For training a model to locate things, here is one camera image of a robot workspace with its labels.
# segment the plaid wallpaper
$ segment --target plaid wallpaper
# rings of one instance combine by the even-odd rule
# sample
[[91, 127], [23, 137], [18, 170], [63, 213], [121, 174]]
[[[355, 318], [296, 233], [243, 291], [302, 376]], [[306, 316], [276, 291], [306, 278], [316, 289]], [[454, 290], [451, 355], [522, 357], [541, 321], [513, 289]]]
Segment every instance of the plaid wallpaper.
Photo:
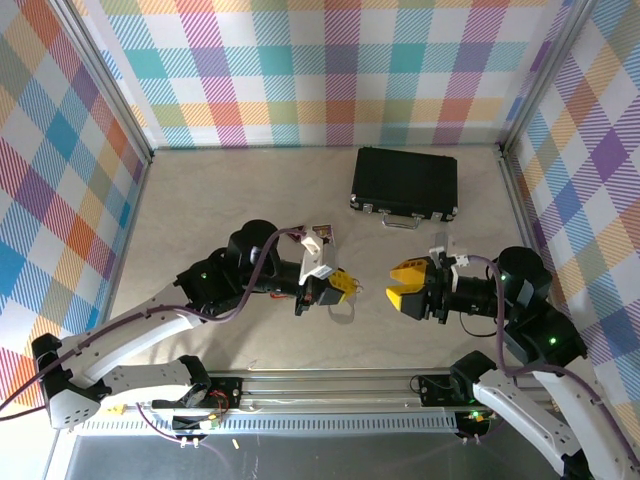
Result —
[[495, 143], [571, 5], [75, 2], [150, 141], [174, 148]]
[[100, 317], [143, 160], [46, 0], [0, 2], [0, 59], [2, 399], [34, 373], [33, 338]]
[[558, 300], [640, 440], [638, 0], [600, 0], [516, 154]]

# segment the black mount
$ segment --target black mount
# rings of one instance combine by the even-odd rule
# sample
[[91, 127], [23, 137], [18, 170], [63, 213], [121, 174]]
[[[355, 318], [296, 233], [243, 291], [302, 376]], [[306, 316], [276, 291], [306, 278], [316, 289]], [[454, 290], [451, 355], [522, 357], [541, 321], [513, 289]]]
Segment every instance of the black mount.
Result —
[[[208, 315], [236, 308], [267, 239], [276, 231], [276, 226], [266, 220], [251, 220], [231, 234], [226, 248], [215, 250], [209, 258], [179, 274], [174, 285], [182, 287], [189, 298], [187, 306]], [[301, 315], [317, 301], [322, 286], [317, 285], [320, 281], [314, 277], [298, 285], [300, 268], [299, 263], [280, 258], [276, 240], [253, 292], [294, 297], [295, 314]]]
[[[498, 313], [495, 280], [459, 276], [454, 291], [451, 267], [455, 257], [440, 253], [440, 268], [427, 258], [424, 317], [446, 323], [450, 311], [495, 318]], [[505, 343], [523, 364], [566, 366], [586, 357], [587, 348], [575, 326], [547, 301], [551, 273], [530, 248], [509, 247], [495, 263], [505, 293]]]
[[[45, 333], [31, 342], [36, 371], [42, 371], [58, 360], [56, 352], [60, 347], [62, 342], [50, 333]], [[58, 365], [40, 379], [40, 389], [47, 408], [49, 408], [49, 400], [64, 390], [72, 391], [98, 403], [111, 394], [111, 388], [107, 387], [102, 380], [89, 388], [81, 388], [69, 381], [71, 377], [72, 373], [69, 370], [63, 370], [62, 365]]]
[[[151, 402], [151, 408], [153, 410], [198, 408], [217, 411], [221, 406], [223, 410], [240, 407], [242, 378], [216, 377], [206, 373], [205, 375], [207, 384], [203, 388], [191, 390], [177, 402], [154, 400]], [[223, 395], [216, 395], [214, 392], [221, 392]]]
[[467, 401], [456, 395], [449, 385], [449, 375], [420, 375], [417, 378], [420, 404], [423, 407], [463, 407], [472, 405], [475, 400]]

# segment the beige floor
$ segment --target beige floor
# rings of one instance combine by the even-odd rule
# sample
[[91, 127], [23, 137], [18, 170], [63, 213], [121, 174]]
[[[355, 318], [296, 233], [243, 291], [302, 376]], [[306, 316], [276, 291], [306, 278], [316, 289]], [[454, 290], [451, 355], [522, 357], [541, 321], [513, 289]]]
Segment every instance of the beige floor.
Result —
[[[165, 362], [188, 353], [200, 356], [210, 369], [391, 368], [448, 366], [474, 349], [493, 357], [494, 339], [465, 335], [457, 315], [450, 315], [444, 326], [417, 322], [396, 312], [386, 298], [384, 288], [393, 284], [389, 269], [425, 255], [438, 231], [452, 235], [458, 248], [488, 257], [521, 244], [492, 148], [411, 150], [458, 159], [460, 213], [453, 222], [423, 222], [416, 231], [399, 230], [383, 227], [379, 215], [351, 210], [352, 148], [159, 152], [113, 316], [225, 246], [229, 234], [253, 218], [278, 227], [333, 224], [340, 264], [364, 291], [352, 323], [333, 320], [326, 307], [295, 317], [292, 300], [256, 295], [236, 321], [177, 335], [130, 363]], [[300, 259], [301, 248], [288, 238], [280, 242], [287, 260]], [[462, 274], [483, 273], [469, 268]], [[479, 317], [467, 319], [466, 325], [479, 333], [494, 328], [490, 319]]]

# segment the black briefcase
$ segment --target black briefcase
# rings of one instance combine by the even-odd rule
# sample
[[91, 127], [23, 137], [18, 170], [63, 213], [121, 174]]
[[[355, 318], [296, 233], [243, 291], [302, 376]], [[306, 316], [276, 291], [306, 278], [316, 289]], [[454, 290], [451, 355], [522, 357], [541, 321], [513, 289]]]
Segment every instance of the black briefcase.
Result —
[[[415, 229], [422, 219], [451, 221], [458, 213], [458, 162], [439, 155], [361, 148], [350, 205], [381, 213], [388, 227]], [[413, 217], [414, 223], [392, 223], [389, 215]]]

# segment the metal frame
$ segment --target metal frame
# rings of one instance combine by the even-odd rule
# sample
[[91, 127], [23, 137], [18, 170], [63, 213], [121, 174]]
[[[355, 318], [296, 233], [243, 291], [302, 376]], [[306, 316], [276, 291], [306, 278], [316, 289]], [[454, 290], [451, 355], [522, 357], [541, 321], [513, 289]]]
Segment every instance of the metal frame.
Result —
[[[331, 369], [210, 372], [215, 379], [241, 378], [239, 407], [224, 415], [224, 426], [193, 434], [373, 433], [398, 431], [457, 431], [455, 413], [480, 407], [443, 404], [423, 407], [409, 382], [415, 375], [448, 375], [440, 369]], [[549, 393], [533, 375], [517, 378], [520, 391], [540, 407], [553, 407]], [[205, 417], [203, 408], [151, 408], [159, 428], [170, 430], [176, 416]], [[322, 424], [309, 423], [321, 419]], [[122, 415], [98, 414], [76, 429], [78, 435], [153, 435], [135, 407]]]
[[[449, 375], [449, 369], [265, 370], [210, 373], [243, 379], [239, 411], [253, 414], [408, 413], [471, 411], [477, 407], [423, 407], [409, 388], [415, 375]], [[532, 375], [518, 386], [536, 402], [551, 405], [551, 397]], [[174, 410], [177, 414], [185, 411]], [[208, 412], [188, 409], [189, 414]]]
[[138, 121], [129, 108], [118, 84], [111, 75], [109, 67], [105, 63], [100, 50], [94, 43], [84, 21], [78, 14], [71, 0], [49, 0], [63, 29], [71, 39], [73, 46], [78, 51], [83, 64], [89, 71], [91, 78], [96, 82], [100, 92], [104, 95], [109, 107], [114, 112], [127, 137], [131, 141], [136, 153], [151, 163], [153, 149], [142, 132]]
[[131, 214], [131, 219], [129, 220], [129, 225], [126, 228], [127, 235], [126, 235], [126, 238], [124, 239], [124, 245], [122, 246], [122, 251], [120, 252], [120, 255], [116, 259], [116, 263], [114, 266], [115, 273], [113, 275], [111, 286], [109, 287], [109, 293], [107, 295], [107, 300], [105, 302], [105, 309], [102, 314], [102, 317], [98, 320], [98, 325], [102, 325], [103, 323], [107, 322], [111, 318], [111, 311], [113, 310], [113, 303], [116, 298], [116, 292], [118, 290], [118, 285], [120, 284], [120, 280], [122, 278], [122, 272], [124, 271], [125, 259], [127, 258], [127, 254], [129, 253], [129, 247], [131, 246], [131, 239], [133, 238], [133, 231], [138, 221], [138, 215], [140, 214], [140, 206], [142, 205], [144, 192], [147, 187], [147, 182], [149, 181], [149, 169], [151, 168], [151, 163], [148, 163], [144, 166], [144, 169], [141, 174], [142, 181], [140, 182], [140, 189], [138, 190], [138, 196], [136, 197], [136, 203], [135, 203], [135, 206], [133, 207], [133, 212]]
[[584, 27], [597, 3], [598, 0], [576, 0], [576, 3], [573, 5], [567, 20], [562, 26], [560, 34], [553, 42], [538, 72], [531, 91], [513, 121], [509, 135], [507, 135], [503, 143], [503, 151], [507, 156], [509, 156], [509, 152], [515, 147], [518, 139], [528, 128], [542, 98], [555, 80], [571, 47], [573, 47], [576, 38], [582, 31], [582, 27]]
[[511, 161], [509, 158], [505, 158], [497, 145], [495, 147], [495, 155], [500, 175], [502, 175], [502, 181], [506, 187], [507, 195], [509, 196], [509, 203], [511, 203], [511, 210], [513, 211], [522, 243], [525, 247], [529, 247], [539, 254], [540, 249], [536, 242], [536, 237], [529, 215], [527, 215], [522, 192], [518, 188], [516, 174], [513, 171]]

